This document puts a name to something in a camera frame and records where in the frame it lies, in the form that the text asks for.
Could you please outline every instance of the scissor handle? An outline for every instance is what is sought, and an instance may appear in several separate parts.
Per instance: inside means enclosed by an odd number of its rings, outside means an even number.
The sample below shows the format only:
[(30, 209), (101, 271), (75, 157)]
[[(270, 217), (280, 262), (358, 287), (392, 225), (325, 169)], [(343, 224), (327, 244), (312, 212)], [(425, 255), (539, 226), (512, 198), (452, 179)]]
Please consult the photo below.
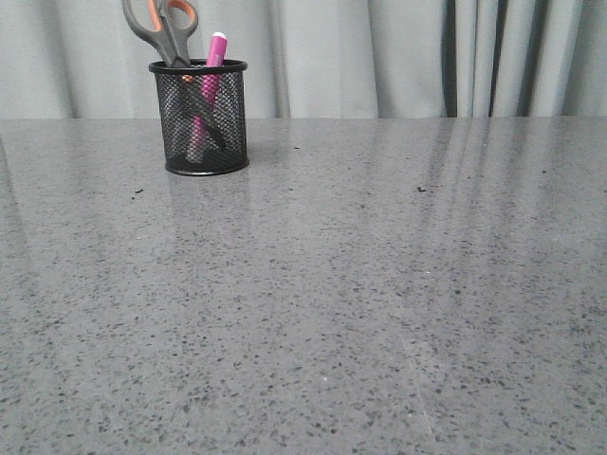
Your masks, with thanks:
[[(173, 8), (181, 9), (190, 18), (190, 23), (187, 26), (179, 27), (175, 23), (169, 14), (169, 10)], [(196, 9), (187, 0), (161, 0), (158, 14), (162, 24), (168, 29), (169, 35), (172, 37), (172, 43), (175, 49), (173, 67), (180, 67), (182, 64), (190, 66), (188, 38), (198, 27), (198, 13), (196, 12)]]
[[(129, 27), (143, 41), (151, 44), (160, 54), (164, 63), (169, 67), (190, 66), (188, 54), (188, 38), (198, 27), (198, 14), (195, 8), (186, 0), (148, 0), (148, 10), (154, 30), (142, 26), (133, 12), (132, 0), (122, 0), (122, 10)], [(190, 23), (179, 27), (169, 14), (169, 9), (177, 8), (185, 12)]]

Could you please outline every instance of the gray curtain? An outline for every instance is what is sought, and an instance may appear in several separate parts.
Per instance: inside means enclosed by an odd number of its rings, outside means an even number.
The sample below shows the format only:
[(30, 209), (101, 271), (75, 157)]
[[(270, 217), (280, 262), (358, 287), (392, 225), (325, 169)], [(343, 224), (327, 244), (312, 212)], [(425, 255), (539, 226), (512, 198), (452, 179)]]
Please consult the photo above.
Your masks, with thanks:
[[(607, 115), (607, 0), (190, 1), (251, 118)], [(0, 0), (0, 59), (0, 118), (157, 117), (120, 0)]]

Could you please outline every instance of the gray speckled countertop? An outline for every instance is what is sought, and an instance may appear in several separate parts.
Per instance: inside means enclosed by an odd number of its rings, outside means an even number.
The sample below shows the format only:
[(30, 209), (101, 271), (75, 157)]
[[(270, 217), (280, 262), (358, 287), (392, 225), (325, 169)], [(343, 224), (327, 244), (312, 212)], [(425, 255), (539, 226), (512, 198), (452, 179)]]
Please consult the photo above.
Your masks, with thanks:
[(605, 453), (607, 118), (0, 137), (0, 453)]

